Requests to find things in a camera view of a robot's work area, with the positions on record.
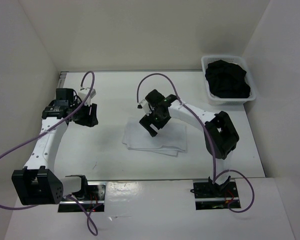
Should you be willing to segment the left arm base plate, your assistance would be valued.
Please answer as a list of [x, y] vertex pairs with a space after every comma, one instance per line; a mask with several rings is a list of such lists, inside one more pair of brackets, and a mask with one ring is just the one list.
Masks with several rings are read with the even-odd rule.
[[[106, 186], [104, 181], [88, 181], [87, 192], [83, 198], [78, 199], [82, 207], [89, 213], [104, 212]], [[63, 198], [58, 206], [58, 213], [79, 213], [82, 209], [71, 199]]]

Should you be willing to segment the white skirt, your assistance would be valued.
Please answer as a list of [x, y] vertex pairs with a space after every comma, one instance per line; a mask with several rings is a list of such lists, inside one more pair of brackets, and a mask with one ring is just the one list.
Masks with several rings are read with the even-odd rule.
[[168, 123], [152, 137], [137, 118], [129, 118], [122, 143], [128, 150], [148, 151], [176, 157], [187, 151], [187, 127], [181, 123]]

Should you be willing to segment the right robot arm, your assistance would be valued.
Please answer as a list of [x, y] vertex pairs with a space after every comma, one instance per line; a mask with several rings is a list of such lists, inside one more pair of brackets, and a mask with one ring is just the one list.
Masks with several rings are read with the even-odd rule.
[[231, 177], [226, 171], [230, 169], [233, 151], [240, 139], [228, 113], [209, 112], [186, 104], [174, 94], [165, 97], [156, 89], [137, 103], [137, 107], [145, 112], [139, 123], [152, 137], [170, 119], [180, 120], [203, 132], [205, 147], [212, 156], [209, 192], [215, 197], [221, 196], [230, 182]]

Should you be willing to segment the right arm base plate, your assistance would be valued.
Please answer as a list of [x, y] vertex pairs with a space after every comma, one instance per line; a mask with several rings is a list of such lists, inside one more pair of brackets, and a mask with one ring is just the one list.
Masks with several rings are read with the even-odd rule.
[[233, 209], [241, 208], [235, 181], [230, 181], [221, 193], [213, 193], [207, 180], [194, 181], [190, 192], [194, 195], [196, 210], [228, 209], [228, 204]]

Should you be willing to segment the black skirt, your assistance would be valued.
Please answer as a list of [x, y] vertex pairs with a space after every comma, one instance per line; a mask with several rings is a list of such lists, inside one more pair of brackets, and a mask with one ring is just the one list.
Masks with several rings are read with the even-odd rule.
[[238, 64], [217, 60], [207, 65], [205, 78], [212, 95], [221, 99], [246, 99], [251, 92], [246, 74]]

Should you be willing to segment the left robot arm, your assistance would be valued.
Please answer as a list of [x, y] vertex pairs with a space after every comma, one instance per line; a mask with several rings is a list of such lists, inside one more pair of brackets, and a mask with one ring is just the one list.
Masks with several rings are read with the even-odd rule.
[[67, 195], [78, 200], [88, 197], [90, 188], [83, 174], [59, 178], [54, 173], [57, 152], [70, 122], [94, 127], [97, 125], [97, 104], [91, 99], [93, 88], [56, 89], [56, 98], [44, 108], [41, 115], [41, 137], [21, 170], [11, 176], [20, 202], [24, 206], [59, 204]]

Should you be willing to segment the white plastic laundry basket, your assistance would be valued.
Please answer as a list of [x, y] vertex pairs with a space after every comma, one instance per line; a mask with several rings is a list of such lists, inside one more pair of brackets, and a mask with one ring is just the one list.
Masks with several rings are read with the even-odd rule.
[[213, 95], [210, 92], [209, 83], [204, 79], [205, 89], [207, 100], [210, 105], [243, 105], [246, 102], [254, 101], [256, 99], [256, 92], [255, 92], [255, 84], [253, 78], [251, 76], [250, 70], [246, 64], [246, 61], [240, 57], [235, 55], [224, 55], [224, 54], [217, 54], [217, 55], [204, 55], [201, 58], [201, 66], [202, 72], [205, 74], [208, 68], [208, 64], [216, 62], [216, 61], [225, 61], [227, 63], [232, 63], [240, 66], [243, 70], [246, 71], [246, 75], [244, 77], [245, 83], [250, 87], [249, 97], [247, 98], [220, 98]]

